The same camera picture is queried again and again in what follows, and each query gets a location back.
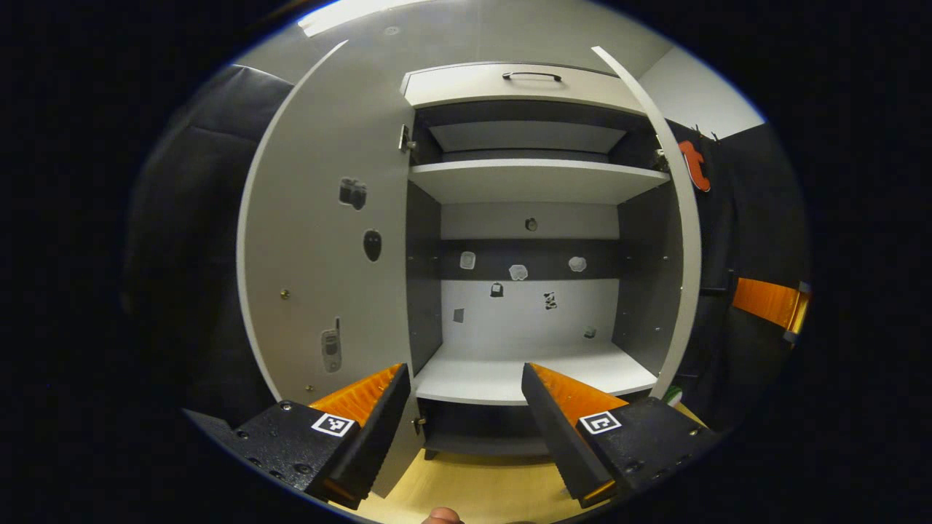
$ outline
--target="white shelf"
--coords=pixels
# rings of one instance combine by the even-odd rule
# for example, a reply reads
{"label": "white shelf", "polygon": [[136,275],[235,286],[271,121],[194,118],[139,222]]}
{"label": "white shelf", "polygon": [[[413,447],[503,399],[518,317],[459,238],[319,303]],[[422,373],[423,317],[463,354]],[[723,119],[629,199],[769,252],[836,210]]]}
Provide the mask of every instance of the white shelf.
{"label": "white shelf", "polygon": [[526,406],[521,393],[525,362],[549,367],[613,395],[647,390],[653,374],[611,342],[551,348],[501,348],[444,344],[414,378],[418,398]]}
{"label": "white shelf", "polygon": [[581,160],[490,159],[415,166],[408,179],[442,204],[619,204],[668,182],[670,175]]}

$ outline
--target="wooden floor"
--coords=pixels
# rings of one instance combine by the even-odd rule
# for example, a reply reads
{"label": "wooden floor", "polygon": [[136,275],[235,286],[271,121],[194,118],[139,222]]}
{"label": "wooden floor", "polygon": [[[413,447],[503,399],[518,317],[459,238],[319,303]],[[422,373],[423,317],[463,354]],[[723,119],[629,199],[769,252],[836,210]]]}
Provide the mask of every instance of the wooden floor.
{"label": "wooden floor", "polygon": [[[677,409],[702,423],[686,407]],[[425,461],[422,450],[387,498],[370,493],[351,513],[378,522],[419,524],[436,506],[452,508],[468,524],[543,524],[583,512],[553,462],[449,453]]]}

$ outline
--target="orange strap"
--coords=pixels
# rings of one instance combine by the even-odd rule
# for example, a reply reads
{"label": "orange strap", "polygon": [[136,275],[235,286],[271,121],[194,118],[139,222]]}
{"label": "orange strap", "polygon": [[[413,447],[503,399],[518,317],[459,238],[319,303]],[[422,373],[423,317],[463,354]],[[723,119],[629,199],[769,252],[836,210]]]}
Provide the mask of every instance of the orange strap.
{"label": "orange strap", "polygon": [[798,334],[809,306],[809,294],[775,283],[739,278],[732,305]]}

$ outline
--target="drawer handle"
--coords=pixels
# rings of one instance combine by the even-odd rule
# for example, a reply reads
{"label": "drawer handle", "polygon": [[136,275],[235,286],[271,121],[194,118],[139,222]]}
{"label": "drawer handle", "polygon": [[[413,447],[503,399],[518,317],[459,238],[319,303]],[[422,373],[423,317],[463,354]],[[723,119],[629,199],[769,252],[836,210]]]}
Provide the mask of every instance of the drawer handle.
{"label": "drawer handle", "polygon": [[505,80],[511,80],[511,79],[512,79],[512,75],[541,75],[541,76],[552,76],[552,77],[554,78],[554,80],[557,81],[557,82],[562,82],[562,81],[563,81],[563,76],[560,76],[560,75],[554,75],[553,73],[532,73],[532,72],[530,72],[530,71],[514,71],[514,72],[511,72],[511,73],[502,73],[502,74],[501,74],[501,77],[504,78]]}

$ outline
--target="drawer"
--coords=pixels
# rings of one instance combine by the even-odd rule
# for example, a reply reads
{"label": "drawer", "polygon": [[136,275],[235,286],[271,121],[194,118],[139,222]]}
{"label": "drawer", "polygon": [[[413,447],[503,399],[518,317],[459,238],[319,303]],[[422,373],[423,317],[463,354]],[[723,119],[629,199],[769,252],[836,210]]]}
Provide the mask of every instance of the drawer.
{"label": "drawer", "polygon": [[[503,77],[508,73],[514,75]],[[560,81],[538,74],[559,76]],[[557,65],[478,63],[425,69],[405,76],[403,91],[415,108],[478,100],[549,100],[644,115],[617,76]]]}

